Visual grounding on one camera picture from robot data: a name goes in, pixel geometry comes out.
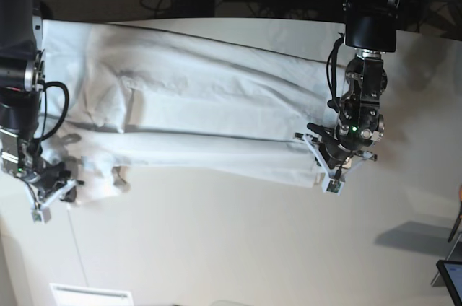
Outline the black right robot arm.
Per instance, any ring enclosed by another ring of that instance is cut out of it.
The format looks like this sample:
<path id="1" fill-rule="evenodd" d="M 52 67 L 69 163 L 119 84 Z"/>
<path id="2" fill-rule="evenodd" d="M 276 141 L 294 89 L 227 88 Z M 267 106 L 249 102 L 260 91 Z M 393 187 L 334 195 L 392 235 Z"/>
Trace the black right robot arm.
<path id="1" fill-rule="evenodd" d="M 41 7 L 41 0 L 1 0 L 1 169 L 25 183 L 36 207 L 54 196 L 75 201 L 78 183 L 64 162 L 42 156 L 43 142 L 64 123 L 70 95 L 64 83 L 45 80 Z M 47 131 L 48 116 L 39 112 L 47 112 L 53 87 L 62 90 L 64 105 Z"/>

